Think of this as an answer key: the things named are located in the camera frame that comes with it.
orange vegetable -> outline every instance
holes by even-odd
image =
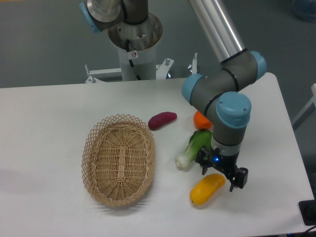
[[[209,129],[213,126],[213,124],[200,111],[196,111],[193,121],[198,129]]]
[[[193,204],[204,204],[209,198],[226,182],[221,174],[210,174],[205,176],[190,192]]]

robotic arm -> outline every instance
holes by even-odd
[[[238,168],[237,158],[250,120],[251,103],[237,93],[262,77],[267,64],[258,52],[248,52],[220,0],[189,0],[222,70],[211,78],[191,75],[182,86],[182,95],[213,122],[211,149],[202,147],[196,163],[202,174],[209,167],[222,172],[234,187],[243,188],[248,169]]]
[[[238,168],[237,158],[251,103],[238,92],[262,77],[267,64],[258,52],[247,51],[221,0],[189,2],[222,65],[211,78],[193,74],[182,86],[185,99],[214,124],[211,149],[202,147],[196,163],[202,166],[203,175],[210,167],[222,172],[231,183],[230,191],[242,189],[248,169]],[[162,35],[160,21],[148,13],[147,0],[87,0],[80,7],[93,31],[109,28],[112,42],[126,51],[146,50]]]

gray floor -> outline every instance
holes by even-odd
[[[84,83],[85,64],[91,70],[119,67],[107,34],[93,34],[87,27],[80,2],[0,2],[0,87]],[[316,83],[316,24],[296,18],[289,0],[224,2],[247,48],[261,52],[277,76],[293,119]],[[149,6],[164,27],[158,63],[170,57],[176,61],[174,76],[186,77],[198,52],[203,74],[220,68],[187,1],[149,0]],[[314,112],[295,133],[309,174],[316,172],[315,119]]]

yellow vegetable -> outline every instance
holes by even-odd
[[[221,174],[205,176],[190,192],[191,201],[195,205],[205,203],[226,182]]]

wicker basket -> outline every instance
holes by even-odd
[[[84,187],[102,204],[122,206],[139,199],[152,182],[155,144],[140,119],[116,115],[99,122],[82,155]]]

